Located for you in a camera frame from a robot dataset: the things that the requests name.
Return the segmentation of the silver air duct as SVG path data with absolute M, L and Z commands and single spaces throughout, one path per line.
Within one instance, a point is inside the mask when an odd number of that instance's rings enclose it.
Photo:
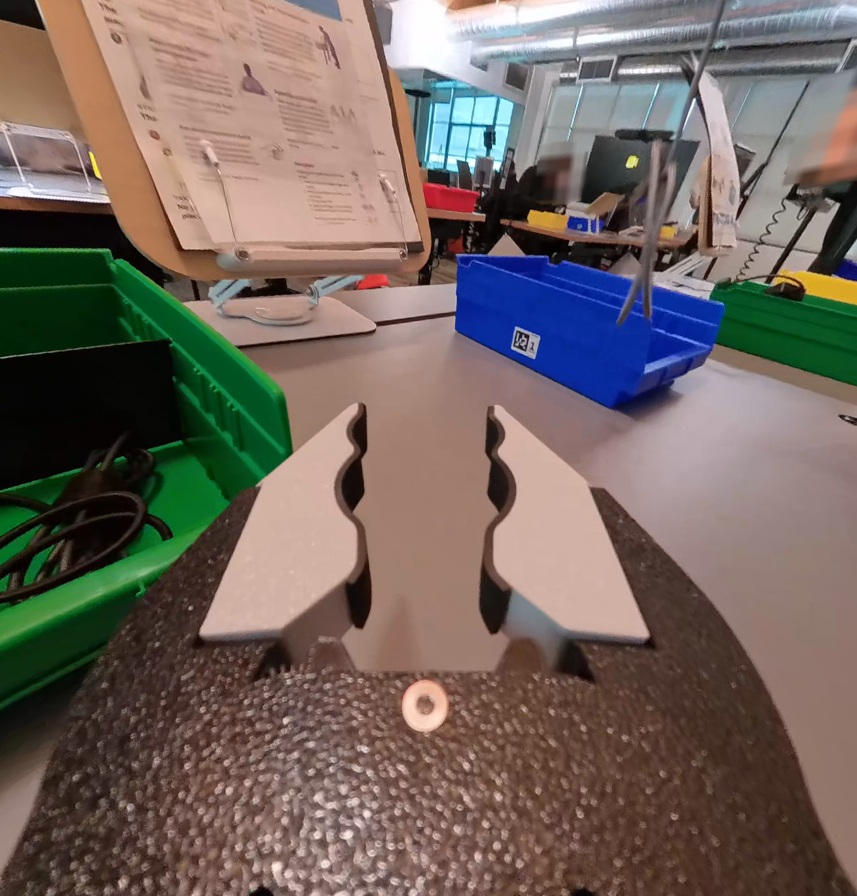
M 500 2 L 442 14 L 445 37 L 476 66 L 700 52 L 857 39 L 857 1 Z

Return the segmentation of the wooden document stand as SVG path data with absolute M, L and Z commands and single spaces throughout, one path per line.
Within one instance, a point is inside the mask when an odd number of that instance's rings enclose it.
M 376 330 L 372 321 L 333 298 L 333 294 L 353 297 L 352 287 L 366 275 L 417 271 L 427 260 L 431 242 L 409 105 L 385 55 L 386 78 L 421 249 L 300 252 L 290 257 L 244 260 L 241 252 L 181 248 L 133 137 L 83 2 L 37 2 L 36 6 L 121 229 L 136 249 L 161 268 L 210 284 L 209 298 L 190 303 L 191 311 L 239 348 Z M 375 30 L 381 41 L 376 15 Z

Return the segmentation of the black monitor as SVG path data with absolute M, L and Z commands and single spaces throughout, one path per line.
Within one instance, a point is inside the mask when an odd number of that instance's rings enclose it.
M 580 200 L 593 203 L 602 194 L 628 196 L 648 175 L 650 152 L 655 140 L 628 140 L 618 136 L 598 135 L 589 153 L 582 179 Z M 660 158 L 667 160 L 673 140 L 661 140 Z M 676 183 L 674 195 L 691 167 L 700 143 L 697 140 L 676 142 Z

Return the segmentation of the wooden background table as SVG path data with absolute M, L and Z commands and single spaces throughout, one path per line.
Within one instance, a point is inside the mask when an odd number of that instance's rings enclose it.
M 456 220 L 476 224 L 483 224 L 486 221 L 486 216 L 478 212 L 467 213 L 464 211 L 442 210 L 434 208 L 429 208 L 427 210 L 427 217 L 429 219 Z M 599 234 L 587 234 L 568 228 L 564 230 L 551 230 L 531 225 L 527 221 L 514 220 L 509 218 L 502 218 L 501 224 L 505 228 L 511 230 L 519 230 L 539 237 L 558 239 L 566 241 L 568 243 L 621 245 L 625 247 L 642 247 L 644 243 L 643 235 L 631 237 L 609 231 L 605 231 Z M 687 246 L 697 235 L 698 229 L 696 227 L 678 230 L 673 237 L 658 240 L 657 249 L 658 251 L 663 252 L 677 251 L 678 249 L 682 249 Z

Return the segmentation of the red storage bin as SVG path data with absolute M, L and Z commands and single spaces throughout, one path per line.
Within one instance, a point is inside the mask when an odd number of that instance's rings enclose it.
M 479 192 L 426 182 L 422 184 L 425 205 L 429 210 L 472 214 L 479 201 Z

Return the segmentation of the clear acrylic holder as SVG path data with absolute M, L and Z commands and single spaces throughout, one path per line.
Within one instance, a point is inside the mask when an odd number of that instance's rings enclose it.
M 100 195 L 89 145 L 68 130 L 1 122 L 0 167 L 32 193 Z

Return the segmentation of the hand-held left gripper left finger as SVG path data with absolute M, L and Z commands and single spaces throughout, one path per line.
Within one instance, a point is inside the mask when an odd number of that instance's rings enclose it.
M 372 605 L 367 408 L 349 405 L 260 483 L 199 629 L 206 644 L 278 644 L 301 662 L 320 638 L 362 630 Z

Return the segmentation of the printed instruction sheet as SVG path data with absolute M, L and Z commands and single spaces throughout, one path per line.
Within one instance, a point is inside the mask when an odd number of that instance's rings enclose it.
M 421 249 L 369 2 L 83 8 L 182 249 Z

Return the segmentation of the green divided storage bin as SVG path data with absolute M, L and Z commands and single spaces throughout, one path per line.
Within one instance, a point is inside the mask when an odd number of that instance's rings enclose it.
M 167 340 L 183 437 L 123 435 L 0 491 L 0 711 L 93 662 L 145 590 L 292 454 L 281 388 L 134 267 L 98 249 L 0 249 L 0 357 Z

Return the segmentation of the hanging white paper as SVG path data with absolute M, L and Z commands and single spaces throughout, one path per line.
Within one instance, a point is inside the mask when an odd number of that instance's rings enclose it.
M 740 176 L 723 94 L 707 71 L 701 75 L 697 99 L 709 144 L 709 155 L 697 180 L 699 250 L 703 256 L 719 258 L 737 245 Z

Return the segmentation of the black bin divider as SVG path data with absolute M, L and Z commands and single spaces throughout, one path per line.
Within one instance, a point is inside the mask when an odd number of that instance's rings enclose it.
M 183 437 L 167 340 L 0 357 L 0 491 Z

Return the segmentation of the blue storage bin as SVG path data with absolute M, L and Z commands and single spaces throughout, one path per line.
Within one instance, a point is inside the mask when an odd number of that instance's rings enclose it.
M 607 407 L 658 392 L 700 368 L 725 306 L 655 286 L 618 323 L 629 280 L 546 256 L 458 258 L 457 333 Z

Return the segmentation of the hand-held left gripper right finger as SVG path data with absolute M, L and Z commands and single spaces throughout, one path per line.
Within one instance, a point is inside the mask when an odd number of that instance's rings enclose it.
M 501 405 L 487 411 L 479 611 L 503 669 L 589 673 L 584 645 L 649 648 L 651 633 L 588 482 Z

